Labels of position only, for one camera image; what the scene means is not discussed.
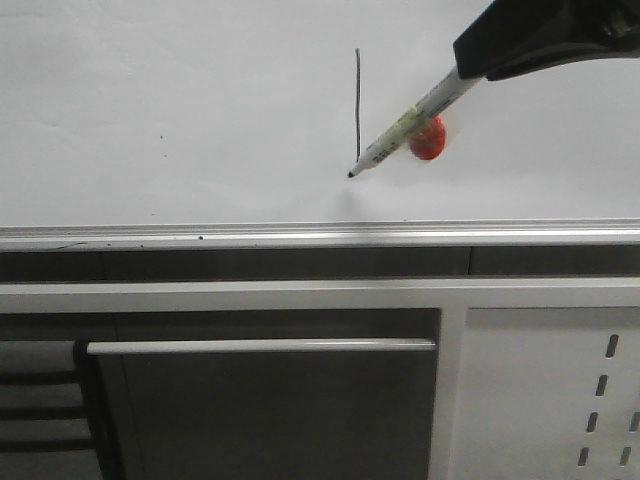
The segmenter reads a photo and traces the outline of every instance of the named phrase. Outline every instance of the marker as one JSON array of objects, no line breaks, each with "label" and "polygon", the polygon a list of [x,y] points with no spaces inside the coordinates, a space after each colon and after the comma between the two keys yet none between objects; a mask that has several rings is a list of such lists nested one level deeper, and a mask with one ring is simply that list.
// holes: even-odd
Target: marker
[{"label": "marker", "polygon": [[377,167],[409,137],[417,133],[428,121],[440,115],[480,80],[482,77],[463,80],[458,75],[458,68],[454,67],[444,80],[369,145],[358,159],[356,166],[349,172],[349,178],[355,177],[363,170]]},{"label": "marker", "polygon": [[483,78],[639,57],[640,0],[494,0],[453,48],[456,67],[365,150],[349,178],[378,166]]}]

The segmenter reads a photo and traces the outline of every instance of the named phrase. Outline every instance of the cabinet handle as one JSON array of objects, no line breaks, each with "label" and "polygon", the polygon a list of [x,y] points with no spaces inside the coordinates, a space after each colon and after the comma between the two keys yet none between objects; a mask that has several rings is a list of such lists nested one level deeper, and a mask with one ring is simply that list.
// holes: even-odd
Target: cabinet handle
[{"label": "cabinet handle", "polygon": [[232,352],[416,352],[436,350],[424,338],[301,338],[270,340],[186,340],[92,342],[89,355]]}]

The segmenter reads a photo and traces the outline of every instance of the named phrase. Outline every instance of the white panel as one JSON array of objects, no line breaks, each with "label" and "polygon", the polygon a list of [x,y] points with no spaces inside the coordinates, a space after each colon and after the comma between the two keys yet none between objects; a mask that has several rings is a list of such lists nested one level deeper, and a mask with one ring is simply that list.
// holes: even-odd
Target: white panel
[{"label": "white panel", "polygon": [[[619,342],[607,358],[611,335]],[[450,478],[639,478],[640,441],[629,432],[640,411],[638,365],[640,309],[472,310]],[[592,413],[598,421],[587,432]],[[620,466],[625,447],[631,455]],[[589,455],[578,466],[583,448]]]},{"label": "white panel", "polygon": [[484,82],[347,181],[489,0],[3,0],[0,226],[640,218],[640,62]]}]

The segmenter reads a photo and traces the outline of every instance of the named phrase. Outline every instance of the red object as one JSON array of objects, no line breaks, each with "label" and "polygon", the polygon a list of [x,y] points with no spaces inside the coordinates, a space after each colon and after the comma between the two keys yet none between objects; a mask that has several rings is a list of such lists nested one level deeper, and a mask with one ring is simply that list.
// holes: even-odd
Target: red object
[{"label": "red object", "polygon": [[444,150],[447,128],[440,117],[434,118],[409,139],[409,148],[421,160],[433,160]]}]

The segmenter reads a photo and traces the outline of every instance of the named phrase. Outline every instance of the perforated panel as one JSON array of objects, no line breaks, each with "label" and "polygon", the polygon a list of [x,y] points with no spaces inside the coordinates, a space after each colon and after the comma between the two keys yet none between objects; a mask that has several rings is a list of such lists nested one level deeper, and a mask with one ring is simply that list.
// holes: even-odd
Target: perforated panel
[{"label": "perforated panel", "polygon": [[472,310],[451,478],[640,478],[640,309]]}]

